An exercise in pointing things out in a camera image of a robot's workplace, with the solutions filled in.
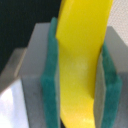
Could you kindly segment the gripper grey green-padded right finger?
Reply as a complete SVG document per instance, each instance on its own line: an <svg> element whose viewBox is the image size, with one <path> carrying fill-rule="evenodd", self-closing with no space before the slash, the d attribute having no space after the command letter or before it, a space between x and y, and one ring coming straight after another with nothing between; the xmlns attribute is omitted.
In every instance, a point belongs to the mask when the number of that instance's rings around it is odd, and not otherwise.
<svg viewBox="0 0 128 128"><path fill-rule="evenodd" d="M108 27L96 75L96 128L128 128L128 46Z"/></svg>

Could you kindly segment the gripper grey green-padded left finger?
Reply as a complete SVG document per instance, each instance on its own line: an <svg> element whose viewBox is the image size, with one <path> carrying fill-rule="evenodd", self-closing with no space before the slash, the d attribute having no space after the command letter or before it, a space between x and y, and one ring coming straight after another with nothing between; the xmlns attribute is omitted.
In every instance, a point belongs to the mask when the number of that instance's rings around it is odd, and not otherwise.
<svg viewBox="0 0 128 128"><path fill-rule="evenodd" d="M0 74L0 128L61 128L57 19L38 23Z"/></svg>

